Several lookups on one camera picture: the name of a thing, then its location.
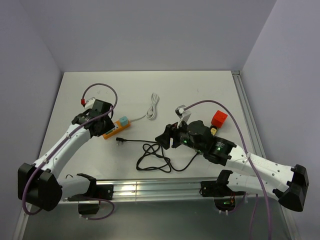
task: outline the black power cord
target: black power cord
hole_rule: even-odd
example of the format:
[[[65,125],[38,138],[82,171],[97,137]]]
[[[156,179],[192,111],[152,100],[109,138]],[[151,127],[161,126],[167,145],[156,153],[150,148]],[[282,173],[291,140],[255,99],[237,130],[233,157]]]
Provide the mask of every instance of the black power cord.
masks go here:
[[[144,154],[138,159],[138,161],[136,162],[136,169],[138,171],[154,171],[154,170],[160,170],[164,173],[171,173],[172,170],[176,171],[176,172],[182,172],[184,170],[186,170],[190,164],[193,162],[193,160],[196,158],[197,155],[199,155],[199,153],[197,152],[190,160],[190,162],[183,168],[183,169],[175,169],[175,167],[172,165],[171,163],[171,159],[167,156],[165,156],[165,151],[164,148],[162,146],[159,145],[159,143],[157,143],[156,141],[147,141],[147,140],[128,140],[128,139],[124,139],[121,137],[117,137],[115,139],[118,142],[136,142],[136,143],[145,143],[142,145],[142,149],[144,151]],[[154,155],[159,159],[163,159],[165,161],[165,164],[162,166],[148,166],[145,168],[141,168],[139,167],[140,163],[143,161],[143,159],[147,156],[150,155]]]

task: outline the white table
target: white table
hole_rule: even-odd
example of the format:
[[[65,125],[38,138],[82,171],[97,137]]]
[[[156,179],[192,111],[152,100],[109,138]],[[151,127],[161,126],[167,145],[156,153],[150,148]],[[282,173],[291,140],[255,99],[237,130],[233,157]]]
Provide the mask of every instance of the white table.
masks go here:
[[[116,135],[117,137],[154,141],[156,136],[163,133],[167,124],[179,120],[175,114],[176,107],[211,99],[219,101],[231,111],[241,128],[248,150],[253,150],[230,71],[66,72],[46,131],[41,155],[66,132],[72,119],[84,111],[80,99],[83,91],[94,83],[105,83],[116,90],[118,105],[114,110],[114,121],[123,116],[135,119],[144,115],[151,104],[151,94],[154,92],[160,97],[155,120],[144,118],[133,122],[131,127]],[[110,103],[115,101],[114,94],[103,86],[90,89],[85,98],[91,97]],[[188,122],[202,120],[205,125],[210,126],[211,119],[217,110],[222,109],[213,103],[195,106],[191,108],[192,115]],[[108,180],[217,177],[223,169],[222,166],[197,156],[189,168],[183,172],[137,171],[136,162],[143,154],[142,144],[125,142],[118,145],[116,136],[108,140],[93,137],[71,158],[59,178],[78,173]],[[242,145],[230,117],[218,131],[218,136]],[[171,158],[176,168],[182,169],[195,152],[180,146],[177,149],[167,150],[165,154]],[[141,167],[163,164],[164,160],[149,156],[143,160]]]

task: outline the white cord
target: white cord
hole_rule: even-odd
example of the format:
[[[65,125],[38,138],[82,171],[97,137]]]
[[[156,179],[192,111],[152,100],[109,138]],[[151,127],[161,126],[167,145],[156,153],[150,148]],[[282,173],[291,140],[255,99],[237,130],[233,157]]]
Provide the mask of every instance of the white cord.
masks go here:
[[[146,117],[149,120],[154,120],[157,117],[157,111],[156,111],[156,106],[157,103],[159,102],[159,96],[156,93],[152,93],[151,95],[151,106],[149,107],[148,111],[146,112],[145,115],[143,115],[142,117],[130,120],[130,122],[135,122],[138,121],[140,119],[143,119],[144,117]]]

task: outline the red block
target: red block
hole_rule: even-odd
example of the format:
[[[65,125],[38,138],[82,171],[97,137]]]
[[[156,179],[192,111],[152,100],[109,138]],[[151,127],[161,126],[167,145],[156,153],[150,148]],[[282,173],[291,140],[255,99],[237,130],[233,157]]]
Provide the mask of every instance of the red block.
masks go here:
[[[213,116],[213,118],[211,120],[211,124],[213,126],[216,126],[219,129],[222,127],[222,125],[224,124],[227,117],[228,117],[227,114],[218,110],[218,111],[216,111],[215,115]]]

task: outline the gray wall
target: gray wall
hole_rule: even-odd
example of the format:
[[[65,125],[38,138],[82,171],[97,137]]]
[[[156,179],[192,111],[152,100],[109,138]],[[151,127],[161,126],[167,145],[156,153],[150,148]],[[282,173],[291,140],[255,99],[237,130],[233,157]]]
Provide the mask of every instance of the gray wall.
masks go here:
[[[240,70],[276,0],[20,0],[60,69]]]
[[[307,167],[304,211],[294,214],[306,240],[320,234],[319,10],[319,0],[278,0],[242,74],[267,156]]]
[[[0,239],[21,211],[17,170],[37,159],[61,72],[18,0],[0,1]]]

